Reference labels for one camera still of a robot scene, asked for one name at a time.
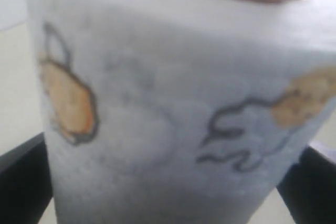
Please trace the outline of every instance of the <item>drawing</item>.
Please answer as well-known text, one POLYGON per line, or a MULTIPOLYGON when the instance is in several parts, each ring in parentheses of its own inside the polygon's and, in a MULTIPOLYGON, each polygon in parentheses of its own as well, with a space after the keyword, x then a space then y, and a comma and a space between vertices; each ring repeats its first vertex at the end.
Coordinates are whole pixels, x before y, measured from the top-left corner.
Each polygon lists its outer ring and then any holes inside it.
POLYGON ((240 114, 249 106, 270 109, 275 123, 279 127, 289 129, 289 132, 273 150, 261 153, 261 158, 252 164, 248 164, 252 155, 248 149, 225 156, 206 153, 199 156, 196 163, 225 164, 233 162, 233 169, 237 172, 254 171, 266 157, 281 152, 304 124, 320 113, 326 103, 334 96, 336 96, 336 67, 327 67, 292 80, 284 94, 275 101, 248 98, 240 104, 220 108, 209 121, 208 133, 203 139, 201 147, 218 141, 239 141, 246 134, 244 129, 239 127, 220 129, 217 124, 221 118, 230 114, 240 114))
POLYGON ((44 24, 45 52, 39 55, 41 82, 54 110, 54 129, 71 144, 91 141, 98 130, 95 97, 90 88, 71 71, 71 52, 58 31, 44 24), (64 63, 53 59, 51 39, 61 46, 64 63))

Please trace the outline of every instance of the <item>toilet paper roll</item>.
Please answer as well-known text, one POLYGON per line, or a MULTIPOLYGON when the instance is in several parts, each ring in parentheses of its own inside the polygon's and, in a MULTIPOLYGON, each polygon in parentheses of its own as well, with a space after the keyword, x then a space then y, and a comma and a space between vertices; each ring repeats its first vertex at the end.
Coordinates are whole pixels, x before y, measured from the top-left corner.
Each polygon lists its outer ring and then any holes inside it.
POLYGON ((28 2, 61 224, 246 223, 335 106, 335 0, 28 2))

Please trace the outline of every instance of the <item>white toilet paper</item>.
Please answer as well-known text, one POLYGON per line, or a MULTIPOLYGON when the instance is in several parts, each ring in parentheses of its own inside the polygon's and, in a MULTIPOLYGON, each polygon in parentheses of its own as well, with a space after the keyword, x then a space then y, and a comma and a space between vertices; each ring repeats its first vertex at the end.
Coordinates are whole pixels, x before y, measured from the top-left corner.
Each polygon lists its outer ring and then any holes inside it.
POLYGON ((61 224, 246 223, 335 106, 335 0, 28 1, 61 224))

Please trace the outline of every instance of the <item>paper towel roll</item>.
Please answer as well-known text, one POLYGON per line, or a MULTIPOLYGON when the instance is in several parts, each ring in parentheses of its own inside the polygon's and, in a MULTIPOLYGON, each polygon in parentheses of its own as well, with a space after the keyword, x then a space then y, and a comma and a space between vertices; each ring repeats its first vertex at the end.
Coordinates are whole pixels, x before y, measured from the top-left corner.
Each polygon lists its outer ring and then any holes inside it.
POLYGON ((246 223, 336 105, 334 1, 28 0, 59 223, 246 223))

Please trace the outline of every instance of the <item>white floor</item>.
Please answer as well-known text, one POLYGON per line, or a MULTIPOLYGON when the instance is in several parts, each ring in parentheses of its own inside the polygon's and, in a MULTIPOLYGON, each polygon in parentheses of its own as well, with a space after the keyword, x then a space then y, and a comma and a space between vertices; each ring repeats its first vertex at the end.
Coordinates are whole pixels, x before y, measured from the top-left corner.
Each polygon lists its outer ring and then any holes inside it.
MULTIPOLYGON (((15 26, 25 16, 23 0, 0 0, 0 155, 42 131, 27 27, 26 24, 15 26)), ((336 148, 336 141, 333 141, 335 136, 336 114, 317 139, 336 148)), ((40 224, 55 223, 52 202, 40 224)), ((263 223, 294 224, 276 191, 266 199, 249 224, 263 223)))

